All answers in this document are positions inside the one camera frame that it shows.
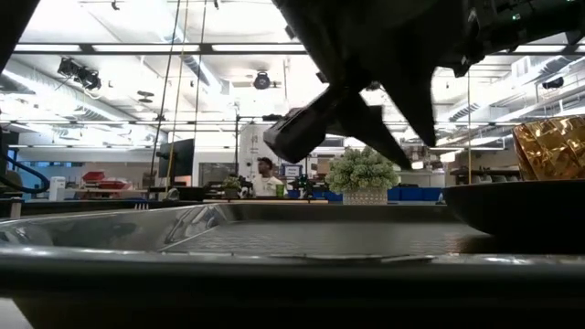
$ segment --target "computer screen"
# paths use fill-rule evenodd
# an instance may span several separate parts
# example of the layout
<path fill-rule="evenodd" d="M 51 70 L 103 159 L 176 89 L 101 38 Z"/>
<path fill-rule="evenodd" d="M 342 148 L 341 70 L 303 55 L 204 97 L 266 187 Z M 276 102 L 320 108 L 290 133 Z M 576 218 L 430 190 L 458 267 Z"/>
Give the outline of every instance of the computer screen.
<path fill-rule="evenodd" d="M 158 159 L 158 177 L 164 178 L 169 174 L 168 166 L 171 159 L 171 149 L 173 149 L 173 167 L 170 176 L 191 176 L 193 174 L 193 152 L 195 142 L 193 139 L 178 141 L 174 143 L 165 143 L 160 146 L 157 152 Z"/>

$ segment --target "spotlight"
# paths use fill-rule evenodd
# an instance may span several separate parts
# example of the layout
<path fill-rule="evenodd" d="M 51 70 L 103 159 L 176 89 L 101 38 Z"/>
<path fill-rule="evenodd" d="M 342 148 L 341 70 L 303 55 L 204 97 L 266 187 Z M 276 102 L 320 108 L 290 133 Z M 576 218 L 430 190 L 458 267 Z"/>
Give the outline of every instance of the spotlight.
<path fill-rule="evenodd" d="M 80 83 L 84 89 L 94 90 L 101 88 L 100 72 L 92 71 L 77 63 L 71 58 L 63 58 L 58 66 L 57 73 L 67 79 L 73 78 Z"/>
<path fill-rule="evenodd" d="M 258 72 L 254 80 L 254 88 L 257 90 L 266 90 L 271 86 L 271 80 L 268 78 L 267 72 Z"/>

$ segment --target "gold faceted object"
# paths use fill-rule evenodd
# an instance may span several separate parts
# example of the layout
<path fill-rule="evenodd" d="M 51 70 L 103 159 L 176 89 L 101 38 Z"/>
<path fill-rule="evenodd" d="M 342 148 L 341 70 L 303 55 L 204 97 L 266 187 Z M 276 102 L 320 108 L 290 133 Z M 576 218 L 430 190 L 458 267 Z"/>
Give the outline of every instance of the gold faceted object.
<path fill-rule="evenodd" d="M 569 116 L 514 128 L 514 146 L 524 180 L 585 178 L 585 118 Z"/>

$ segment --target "man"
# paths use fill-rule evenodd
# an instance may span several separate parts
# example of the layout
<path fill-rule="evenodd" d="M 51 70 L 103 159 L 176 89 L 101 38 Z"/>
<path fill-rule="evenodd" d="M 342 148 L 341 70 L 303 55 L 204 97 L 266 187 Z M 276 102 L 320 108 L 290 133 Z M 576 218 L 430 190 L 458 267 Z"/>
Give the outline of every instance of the man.
<path fill-rule="evenodd" d="M 276 196 L 276 186 L 284 185 L 278 178 L 272 176 L 273 167 L 274 164 L 271 159 L 267 157 L 258 159 L 259 175 L 252 180 L 254 196 Z M 287 194 L 286 186 L 284 187 L 284 194 Z"/>

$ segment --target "pole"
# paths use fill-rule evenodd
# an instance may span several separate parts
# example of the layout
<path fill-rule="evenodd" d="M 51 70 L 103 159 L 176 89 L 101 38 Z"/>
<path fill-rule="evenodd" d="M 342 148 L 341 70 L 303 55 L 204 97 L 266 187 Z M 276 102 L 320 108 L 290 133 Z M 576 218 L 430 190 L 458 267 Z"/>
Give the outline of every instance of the pole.
<path fill-rule="evenodd" d="M 236 176 L 239 177 L 239 158 L 238 158 L 238 146 L 239 146 L 239 115 L 236 115 L 236 153 L 234 154 L 234 159 L 236 159 L 236 163 L 234 164 L 234 167 L 236 169 Z"/>

